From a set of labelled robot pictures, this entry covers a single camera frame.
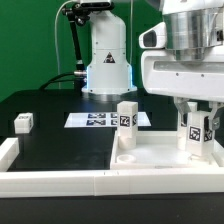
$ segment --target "small white cube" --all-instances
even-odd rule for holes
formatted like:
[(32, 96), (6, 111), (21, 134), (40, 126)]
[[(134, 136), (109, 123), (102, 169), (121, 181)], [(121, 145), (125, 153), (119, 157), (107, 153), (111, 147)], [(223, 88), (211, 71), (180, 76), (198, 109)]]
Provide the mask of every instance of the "small white cube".
[(138, 103), (123, 101), (117, 105), (118, 136), (132, 138), (138, 130)]
[(188, 114), (186, 150), (193, 155), (208, 156), (214, 150), (215, 132), (205, 129), (205, 118), (209, 114), (204, 111)]
[(33, 114), (23, 113), (19, 114), (14, 121), (16, 134), (28, 134), (33, 127)]

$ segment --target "black table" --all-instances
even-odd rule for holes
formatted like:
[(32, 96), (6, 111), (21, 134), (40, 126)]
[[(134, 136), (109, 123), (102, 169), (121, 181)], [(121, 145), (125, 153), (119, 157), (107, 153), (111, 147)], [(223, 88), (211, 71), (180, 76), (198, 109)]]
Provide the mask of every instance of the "black table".
[[(176, 129), (171, 97), (138, 94), (132, 100), (152, 123), (140, 130)], [(64, 124), (71, 112), (115, 112), (116, 105), (82, 99), (72, 90), (14, 93), (0, 103), (0, 143), (15, 136), (20, 142), (9, 172), (109, 169), (116, 128), (65, 129)], [(200, 102), (199, 109), (206, 107)], [(23, 112), (34, 114), (35, 125), (30, 134), (15, 135), (13, 121)], [(223, 143), (223, 126), (217, 136)], [(223, 209), (223, 193), (0, 199), (1, 223), (218, 224)]]

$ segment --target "black and white sticker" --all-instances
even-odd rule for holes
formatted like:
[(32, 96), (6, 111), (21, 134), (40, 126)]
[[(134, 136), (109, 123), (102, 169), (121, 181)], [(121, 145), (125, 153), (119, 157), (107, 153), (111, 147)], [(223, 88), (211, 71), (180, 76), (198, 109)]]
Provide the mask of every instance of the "black and white sticker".
[(115, 63), (112, 54), (109, 52), (103, 63)]
[(23, 120), (26, 120), (28, 118), (29, 118), (29, 116), (19, 116), (19, 119), (23, 119)]
[(117, 126), (117, 119), (111, 120), (111, 126)]
[(87, 120), (86, 126), (105, 126), (106, 120)]
[(111, 113), (111, 114), (110, 114), (110, 117), (111, 117), (112, 119), (116, 119), (116, 118), (117, 118), (117, 113)]
[(129, 116), (120, 116), (120, 126), (121, 127), (130, 127), (131, 117)]
[(212, 131), (211, 130), (205, 130), (205, 136), (204, 141), (208, 142), (212, 140)]
[(137, 124), (137, 114), (133, 116), (133, 126)]
[(106, 113), (102, 114), (88, 114), (89, 119), (101, 119), (101, 118), (106, 118)]
[(200, 139), (201, 139), (201, 129), (190, 126), (189, 139), (200, 142)]

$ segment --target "metal bracket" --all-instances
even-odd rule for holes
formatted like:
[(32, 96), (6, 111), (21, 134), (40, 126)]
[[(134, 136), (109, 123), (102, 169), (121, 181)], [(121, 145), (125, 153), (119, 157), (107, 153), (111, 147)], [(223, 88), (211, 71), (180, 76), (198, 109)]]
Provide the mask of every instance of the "metal bracket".
[(186, 127), (187, 122), (184, 119), (184, 115), (191, 112), (191, 109), (188, 105), (188, 98), (174, 97), (174, 104), (181, 115), (181, 125)]
[(215, 131), (220, 127), (220, 116), (224, 111), (224, 103), (209, 102), (209, 107), (212, 109), (208, 117), (209, 129)]

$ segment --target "green wall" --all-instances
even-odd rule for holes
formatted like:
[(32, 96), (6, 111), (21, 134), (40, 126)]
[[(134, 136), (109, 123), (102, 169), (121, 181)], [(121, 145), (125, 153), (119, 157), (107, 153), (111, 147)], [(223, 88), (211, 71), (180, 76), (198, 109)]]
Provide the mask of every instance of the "green wall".
[[(54, 20), (64, 0), (7, 0), (0, 3), (0, 101), (15, 91), (37, 89), (57, 74)], [(116, 3), (113, 13), (127, 26), (127, 57), (130, 54), (130, 4)], [(160, 22), (161, 15), (144, 0), (134, 1), (134, 84), (141, 87), (139, 35)], [(90, 27), (79, 28), (86, 65), (91, 60)], [(60, 16), (59, 47), (62, 72), (75, 69), (73, 44), (67, 19)], [(62, 88), (72, 88), (63, 84)]]

